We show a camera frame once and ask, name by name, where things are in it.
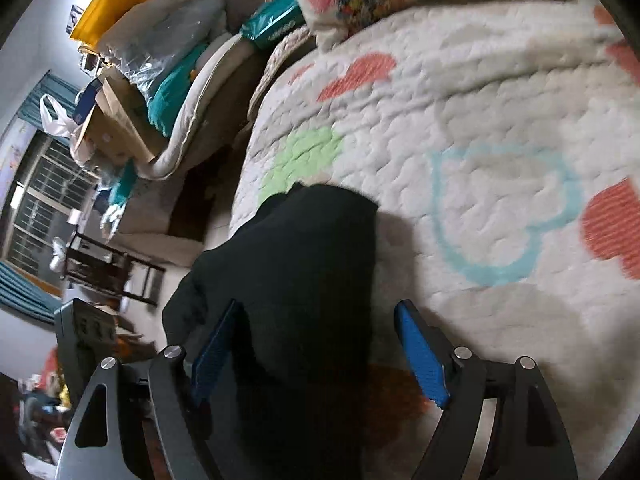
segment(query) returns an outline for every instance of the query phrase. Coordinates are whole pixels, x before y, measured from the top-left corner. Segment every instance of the yellow bag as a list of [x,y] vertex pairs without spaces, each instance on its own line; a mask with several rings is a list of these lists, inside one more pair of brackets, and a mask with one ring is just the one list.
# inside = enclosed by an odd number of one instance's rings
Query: yellow bag
[[147,0],[91,0],[71,31],[71,39],[82,41],[95,50],[102,35],[132,7]]

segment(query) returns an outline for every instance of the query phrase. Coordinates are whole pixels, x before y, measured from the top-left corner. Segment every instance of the blue heart outline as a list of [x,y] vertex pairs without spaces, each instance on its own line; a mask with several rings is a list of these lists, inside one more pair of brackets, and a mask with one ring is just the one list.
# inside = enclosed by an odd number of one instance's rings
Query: blue heart outline
[[[469,262],[461,252],[459,252],[447,240],[442,220],[440,219],[440,202],[442,201],[442,163],[444,160],[460,159],[476,155],[521,155],[537,158],[544,162],[549,168],[559,173],[562,181],[562,189],[565,195],[565,206],[562,212],[555,217],[529,224],[525,227],[529,233],[529,241],[522,255],[506,266],[485,266]],[[560,229],[578,218],[582,211],[583,198],[580,182],[577,175],[568,167],[562,156],[558,152],[546,150],[535,146],[491,146],[479,145],[459,150],[448,148],[443,152],[431,153],[432,163],[432,195],[431,214],[433,217],[433,231],[436,241],[442,250],[445,261],[457,272],[465,276],[468,280],[482,286],[504,285],[522,280],[530,275],[536,267],[536,262],[542,250],[542,235],[547,231]]]

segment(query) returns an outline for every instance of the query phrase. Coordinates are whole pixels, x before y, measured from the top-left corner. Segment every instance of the metal bolt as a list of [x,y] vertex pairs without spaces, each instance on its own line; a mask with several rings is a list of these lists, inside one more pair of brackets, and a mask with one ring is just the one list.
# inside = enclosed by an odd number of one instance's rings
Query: metal bolt
[[116,365],[115,357],[105,357],[100,363],[100,368],[103,370],[108,370],[109,368],[113,368]]
[[471,353],[471,350],[469,350],[469,348],[467,348],[466,346],[457,347],[453,351],[453,353],[456,355],[458,359],[469,359],[473,355]]
[[536,367],[536,362],[531,357],[525,356],[520,358],[520,366],[525,370],[533,370]]
[[173,359],[174,357],[178,357],[178,355],[180,355],[180,352],[182,352],[182,350],[180,350],[180,347],[178,345],[171,345],[165,348],[164,352],[162,353],[164,354],[164,357]]

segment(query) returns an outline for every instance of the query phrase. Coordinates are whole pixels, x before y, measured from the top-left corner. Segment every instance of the teal bag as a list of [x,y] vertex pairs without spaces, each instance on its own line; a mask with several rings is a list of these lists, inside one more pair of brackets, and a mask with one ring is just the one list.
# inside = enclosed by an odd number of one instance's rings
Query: teal bag
[[297,0],[273,0],[258,9],[240,32],[258,48],[267,49],[303,23],[305,19]]
[[136,166],[133,163],[133,159],[130,158],[124,165],[124,168],[122,168],[115,186],[111,188],[109,205],[124,204],[129,199],[129,195],[131,195],[131,190],[137,179]]
[[175,120],[191,88],[191,70],[196,66],[196,61],[206,48],[207,45],[200,44],[188,53],[187,57],[178,63],[162,81],[156,94],[149,101],[147,113],[149,123],[165,137],[171,137]]

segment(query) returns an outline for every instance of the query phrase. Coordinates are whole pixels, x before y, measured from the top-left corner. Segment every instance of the teal curtain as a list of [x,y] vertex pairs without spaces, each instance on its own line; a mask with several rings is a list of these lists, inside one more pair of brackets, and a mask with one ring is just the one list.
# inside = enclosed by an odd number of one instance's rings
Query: teal curtain
[[[40,82],[29,93],[28,97],[22,103],[18,110],[18,117],[29,124],[33,124],[37,129],[42,130],[42,122],[40,122],[40,98],[44,94],[49,94],[56,99],[72,116],[76,109],[76,95],[79,89],[75,86],[63,81],[51,72],[47,72]],[[49,108],[52,117],[56,117],[55,112]]]
[[49,324],[53,324],[53,314],[61,306],[58,298],[33,285],[4,262],[0,262],[0,303]]

